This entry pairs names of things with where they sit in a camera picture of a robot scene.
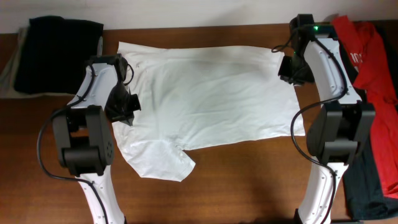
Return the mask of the white t-shirt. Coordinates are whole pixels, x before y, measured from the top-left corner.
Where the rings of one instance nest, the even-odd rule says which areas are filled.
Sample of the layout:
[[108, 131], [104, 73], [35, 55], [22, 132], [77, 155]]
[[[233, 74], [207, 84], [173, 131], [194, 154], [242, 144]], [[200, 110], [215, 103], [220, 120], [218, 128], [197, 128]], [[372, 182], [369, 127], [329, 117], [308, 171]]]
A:
[[188, 151], [243, 141], [304, 136], [292, 85], [278, 77], [283, 54], [250, 46], [160, 49], [120, 42], [134, 70], [141, 110], [113, 131], [140, 177], [180, 182]]

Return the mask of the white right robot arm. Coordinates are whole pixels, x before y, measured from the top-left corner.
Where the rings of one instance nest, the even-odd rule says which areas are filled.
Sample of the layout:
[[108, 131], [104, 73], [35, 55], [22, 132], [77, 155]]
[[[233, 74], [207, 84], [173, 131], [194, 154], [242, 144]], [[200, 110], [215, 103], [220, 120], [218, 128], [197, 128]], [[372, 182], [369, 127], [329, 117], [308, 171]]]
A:
[[312, 164], [304, 199], [295, 210], [299, 224], [331, 223], [331, 208], [338, 185], [354, 158], [366, 144], [376, 115], [352, 86], [341, 58], [341, 47], [331, 25], [316, 24], [311, 14], [298, 14], [289, 23], [289, 40], [272, 49], [294, 50], [279, 68], [281, 80], [292, 85], [314, 83], [319, 101], [300, 109], [320, 107], [307, 132], [307, 152], [298, 152]]

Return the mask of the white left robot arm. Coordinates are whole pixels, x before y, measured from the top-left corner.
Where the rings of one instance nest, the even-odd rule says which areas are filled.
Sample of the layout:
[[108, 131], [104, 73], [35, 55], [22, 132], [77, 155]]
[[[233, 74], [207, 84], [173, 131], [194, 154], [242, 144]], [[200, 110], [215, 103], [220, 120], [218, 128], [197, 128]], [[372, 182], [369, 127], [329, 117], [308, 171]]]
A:
[[93, 56], [66, 108], [52, 119], [60, 165], [85, 194], [94, 223], [125, 223], [111, 180], [114, 142], [110, 123], [132, 125], [141, 108], [128, 89], [134, 70], [121, 55]]

